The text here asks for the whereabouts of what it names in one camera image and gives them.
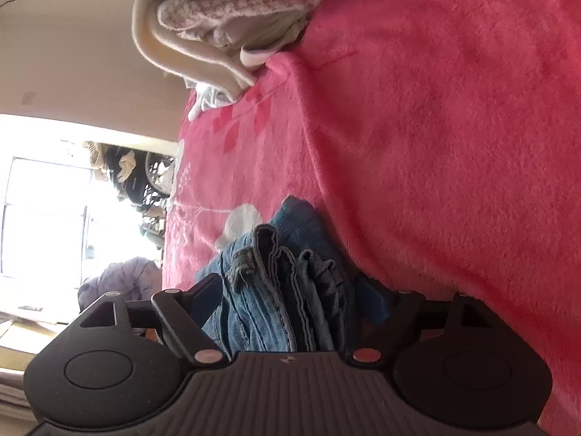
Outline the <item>blue denim jeans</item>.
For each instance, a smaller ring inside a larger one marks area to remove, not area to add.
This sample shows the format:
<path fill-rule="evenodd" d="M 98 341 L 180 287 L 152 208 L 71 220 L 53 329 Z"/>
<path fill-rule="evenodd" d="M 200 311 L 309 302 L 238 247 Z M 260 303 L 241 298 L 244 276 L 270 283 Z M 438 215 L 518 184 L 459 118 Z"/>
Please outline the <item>blue denim jeans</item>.
<path fill-rule="evenodd" d="M 190 317 L 223 350 L 344 353 L 396 297 L 349 265 L 313 205 L 288 197 L 197 275 Z"/>

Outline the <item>pile of mixed clothes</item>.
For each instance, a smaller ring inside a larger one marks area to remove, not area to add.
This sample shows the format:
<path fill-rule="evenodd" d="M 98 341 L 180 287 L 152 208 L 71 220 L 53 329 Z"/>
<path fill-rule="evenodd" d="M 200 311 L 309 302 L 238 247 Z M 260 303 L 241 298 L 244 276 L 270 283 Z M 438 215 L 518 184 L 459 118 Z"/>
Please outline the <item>pile of mixed clothes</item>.
<path fill-rule="evenodd" d="M 195 93 L 188 119 L 238 102 L 266 61 L 299 40 L 323 0 L 134 0 L 138 51 Z"/>

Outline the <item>person in lilac jacket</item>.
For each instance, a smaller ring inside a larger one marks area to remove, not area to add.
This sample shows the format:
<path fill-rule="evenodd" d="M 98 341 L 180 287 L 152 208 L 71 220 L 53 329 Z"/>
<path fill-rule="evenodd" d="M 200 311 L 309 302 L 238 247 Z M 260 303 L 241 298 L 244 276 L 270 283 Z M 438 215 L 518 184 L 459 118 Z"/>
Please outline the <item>person in lilac jacket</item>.
<path fill-rule="evenodd" d="M 133 258 L 110 264 L 99 276 L 87 279 L 78 290 L 78 303 L 83 312 L 104 293 L 119 292 L 126 301 L 149 300 L 162 290 L 162 270 L 155 262 Z"/>

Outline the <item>black wheelchair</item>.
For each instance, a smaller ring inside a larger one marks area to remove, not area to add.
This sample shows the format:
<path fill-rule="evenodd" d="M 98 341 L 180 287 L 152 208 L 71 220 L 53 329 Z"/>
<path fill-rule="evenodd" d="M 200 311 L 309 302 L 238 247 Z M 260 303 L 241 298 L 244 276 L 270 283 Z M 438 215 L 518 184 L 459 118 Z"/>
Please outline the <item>black wheelchair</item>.
<path fill-rule="evenodd" d="M 84 148 L 94 173 L 111 182 L 117 199 L 141 215 L 141 235 L 162 250 L 175 157 L 93 141 L 84 142 Z"/>

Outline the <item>pink floral fleece blanket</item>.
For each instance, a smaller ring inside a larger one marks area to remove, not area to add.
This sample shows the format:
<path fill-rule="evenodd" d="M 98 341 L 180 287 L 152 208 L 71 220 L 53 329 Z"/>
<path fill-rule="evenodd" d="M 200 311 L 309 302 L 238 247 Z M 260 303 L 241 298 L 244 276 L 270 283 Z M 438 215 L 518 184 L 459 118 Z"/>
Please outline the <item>pink floral fleece blanket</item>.
<path fill-rule="evenodd" d="M 285 197 L 396 290 L 483 300 L 580 431 L 580 0 L 325 0 L 237 104 L 184 120 L 164 283 Z"/>

